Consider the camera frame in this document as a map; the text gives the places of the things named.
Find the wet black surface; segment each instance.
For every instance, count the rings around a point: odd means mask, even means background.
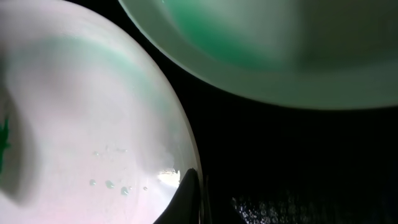
[[[213,223],[242,223],[242,205],[263,223],[398,223],[397,108],[295,110],[230,95],[162,55],[117,1],[72,2],[124,29],[169,79],[209,176]]]

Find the bowl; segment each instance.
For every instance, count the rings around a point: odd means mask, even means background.
[[[0,223],[153,223],[201,165],[164,74],[65,1],[0,2]]]
[[[315,110],[398,103],[393,0],[119,2],[174,63],[235,95]]]

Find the plate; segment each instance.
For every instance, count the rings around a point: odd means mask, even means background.
[[[153,223],[201,166],[148,54],[65,1],[0,2],[0,223]]]
[[[316,110],[398,103],[394,0],[119,2],[174,63],[235,95]]]

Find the black pointed object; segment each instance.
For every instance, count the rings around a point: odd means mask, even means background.
[[[198,224],[200,186],[198,173],[189,169],[182,179],[169,206],[154,224]]]

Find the green plate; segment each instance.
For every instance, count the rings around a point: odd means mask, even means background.
[[[394,0],[119,2],[163,54],[230,93],[319,110],[398,104]]]

